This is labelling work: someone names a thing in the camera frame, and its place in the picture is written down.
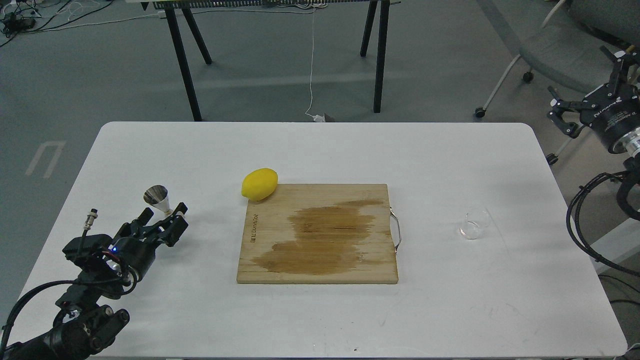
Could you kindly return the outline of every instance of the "table leg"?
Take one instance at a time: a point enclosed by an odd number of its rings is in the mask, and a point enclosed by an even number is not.
[[[369,2],[369,11],[367,12],[367,22],[364,26],[364,35],[362,36],[362,47],[360,47],[360,56],[367,56],[367,49],[369,48],[369,39],[371,38],[371,29],[373,28],[373,17],[376,15],[376,8],[378,7],[378,0],[371,0]]]
[[[376,66],[376,90],[373,97],[373,112],[379,113],[382,104],[382,80],[385,75],[385,55],[387,52],[387,28],[389,24],[389,0],[380,5],[380,35],[378,35],[378,64]]]
[[[196,39],[196,44],[198,44],[198,48],[202,53],[202,57],[204,58],[204,62],[207,65],[211,65],[211,56],[209,56],[209,51],[207,50],[207,46],[204,44],[204,40],[202,40],[202,35],[200,34],[200,29],[198,29],[198,25],[196,24],[196,20],[193,18],[193,14],[191,13],[191,9],[185,8],[182,9],[182,13],[184,14],[184,18],[187,20],[187,24],[189,24],[189,29],[191,29],[191,33],[193,34],[193,38]]]
[[[193,120],[202,121],[200,108],[198,107],[198,99],[196,98],[196,90],[193,88],[193,80],[191,79],[189,64],[187,63],[187,56],[184,54],[184,46],[182,45],[182,39],[180,37],[178,20],[175,18],[175,10],[166,9],[165,13],[166,21],[169,24],[169,31],[171,31],[171,39],[173,40],[175,55],[178,57],[178,64],[180,65],[180,72],[182,73],[184,88],[185,90],[187,90],[187,97],[189,98],[189,105],[191,106]]]

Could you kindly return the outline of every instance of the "yellow lemon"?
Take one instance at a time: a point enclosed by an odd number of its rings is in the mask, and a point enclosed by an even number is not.
[[[278,174],[270,168],[259,168],[247,175],[242,182],[242,196],[260,201],[271,195],[278,186]]]

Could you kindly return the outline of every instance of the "cutting board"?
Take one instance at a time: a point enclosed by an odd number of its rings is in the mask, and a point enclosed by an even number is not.
[[[396,284],[386,184],[279,184],[249,201],[239,284]]]

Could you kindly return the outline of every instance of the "metal handle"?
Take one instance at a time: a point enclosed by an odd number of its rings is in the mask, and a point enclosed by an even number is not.
[[[398,220],[398,217],[394,213],[394,210],[393,208],[391,208],[391,206],[389,206],[389,211],[391,212],[391,217],[394,218],[396,220],[396,223],[398,224],[398,244],[394,246],[397,254],[398,246],[400,246],[400,243],[402,242],[402,233],[400,232],[400,220]]]

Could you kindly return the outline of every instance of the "glass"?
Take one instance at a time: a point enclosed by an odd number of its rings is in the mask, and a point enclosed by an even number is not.
[[[484,208],[470,208],[460,224],[458,231],[469,240],[475,240],[482,235],[483,229],[491,223],[491,216]]]

